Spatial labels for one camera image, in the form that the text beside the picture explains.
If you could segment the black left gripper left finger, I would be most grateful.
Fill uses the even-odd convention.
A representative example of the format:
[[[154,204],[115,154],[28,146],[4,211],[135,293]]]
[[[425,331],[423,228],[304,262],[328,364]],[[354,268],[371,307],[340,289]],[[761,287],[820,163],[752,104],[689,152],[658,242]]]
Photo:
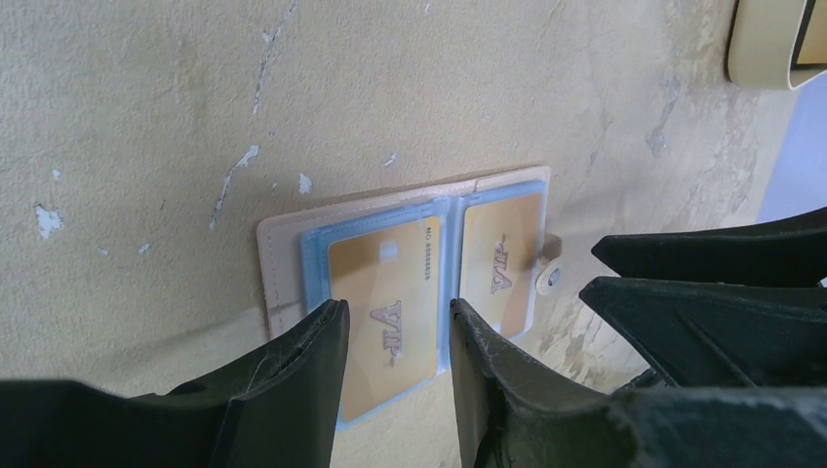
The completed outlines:
[[[1,384],[5,467],[326,467],[348,350],[346,302],[165,395],[75,380]]]

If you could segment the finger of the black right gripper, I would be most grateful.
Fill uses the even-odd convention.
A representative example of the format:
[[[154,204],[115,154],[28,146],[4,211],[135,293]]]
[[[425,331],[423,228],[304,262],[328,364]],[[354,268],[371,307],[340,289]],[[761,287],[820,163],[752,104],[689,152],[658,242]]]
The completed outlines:
[[[623,278],[816,287],[826,278],[826,210],[749,226],[610,235],[591,253]]]
[[[826,384],[823,288],[598,277],[579,297],[670,386]]]

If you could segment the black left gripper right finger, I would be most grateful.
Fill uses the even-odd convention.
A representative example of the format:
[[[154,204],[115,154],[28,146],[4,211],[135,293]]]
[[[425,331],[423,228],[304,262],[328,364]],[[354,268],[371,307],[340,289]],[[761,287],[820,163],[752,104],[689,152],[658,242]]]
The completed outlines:
[[[822,467],[820,388],[633,388],[604,394],[549,369],[465,300],[450,305],[465,467]]]

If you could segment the gold credit card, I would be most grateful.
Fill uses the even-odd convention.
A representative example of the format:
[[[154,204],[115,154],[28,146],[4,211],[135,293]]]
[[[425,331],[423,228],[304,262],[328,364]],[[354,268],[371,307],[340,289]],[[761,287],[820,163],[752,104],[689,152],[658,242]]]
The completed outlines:
[[[459,296],[505,337],[527,328],[543,201],[537,192],[497,195],[464,211]]]
[[[350,312],[343,423],[436,373],[440,233],[429,216],[329,246],[331,296]]]

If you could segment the beige leather card holder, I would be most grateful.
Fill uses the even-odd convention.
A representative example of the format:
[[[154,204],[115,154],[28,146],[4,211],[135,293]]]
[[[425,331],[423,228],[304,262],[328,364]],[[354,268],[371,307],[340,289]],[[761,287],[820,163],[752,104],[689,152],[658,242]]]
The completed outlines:
[[[532,326],[534,281],[545,228],[550,178],[548,168],[534,166],[276,215],[258,225],[256,238],[269,326],[275,335],[281,335],[323,302],[330,299],[346,301],[331,296],[328,248],[332,243],[429,216],[441,220],[436,373],[351,423],[343,423],[340,419],[340,395],[337,429],[360,422],[449,368],[449,303],[459,297],[463,216],[468,202],[473,199],[492,201],[497,195],[519,196],[535,192],[544,196],[529,320],[521,334]]]

